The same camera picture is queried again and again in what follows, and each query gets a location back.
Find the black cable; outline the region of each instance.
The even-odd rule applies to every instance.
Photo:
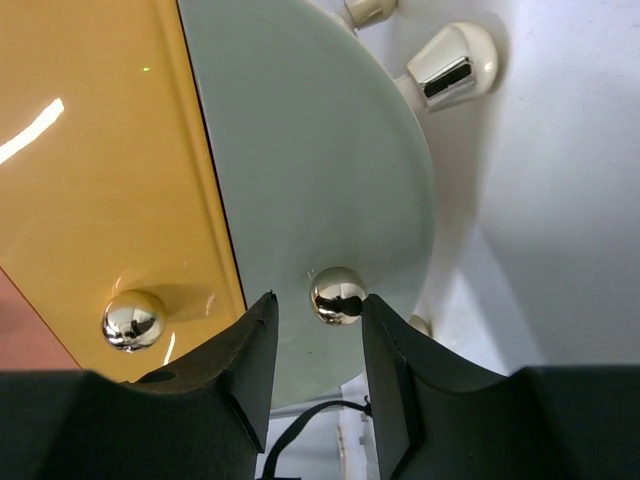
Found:
[[[302,432],[304,427],[306,427],[307,423],[309,423],[309,420],[311,420],[314,415],[324,410],[325,408],[339,405],[358,410],[370,417],[371,404],[369,403],[369,399],[367,397],[364,397],[364,401],[364,405],[358,405],[357,403],[347,402],[345,400],[332,400],[330,402],[320,403],[302,413],[298,418],[294,420],[291,425],[289,425],[289,427],[282,433],[282,435],[280,435],[280,438],[276,440],[276,443],[274,443],[273,448],[269,452],[269,455],[267,455],[267,460],[264,462],[262,478],[260,478],[259,480],[277,480],[276,466],[278,464],[278,456],[282,453],[282,450],[287,448],[287,446],[296,439],[296,437],[300,434],[300,432]]]

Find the red surface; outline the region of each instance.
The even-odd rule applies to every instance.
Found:
[[[0,269],[0,370],[80,368]]]

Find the shiny metal sphere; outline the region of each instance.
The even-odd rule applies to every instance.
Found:
[[[113,348],[136,352],[158,341],[165,318],[164,305],[154,295],[124,292],[107,305],[102,315],[102,333]]]
[[[360,276],[344,267],[329,268],[311,283],[311,308],[329,325],[349,325],[362,316],[367,288]]]

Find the metal ball knob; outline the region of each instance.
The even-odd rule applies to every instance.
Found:
[[[349,325],[360,319],[366,298],[364,282],[348,268],[323,270],[311,284],[311,308],[329,325]]]
[[[128,291],[114,297],[102,315],[102,333],[113,348],[136,352],[158,341],[164,330],[162,301],[146,292]]]

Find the yellow panel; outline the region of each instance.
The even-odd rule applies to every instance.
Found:
[[[233,323],[244,303],[175,2],[2,2],[0,37],[0,265],[58,339],[133,380]],[[169,314],[133,354],[100,326],[128,289]]]

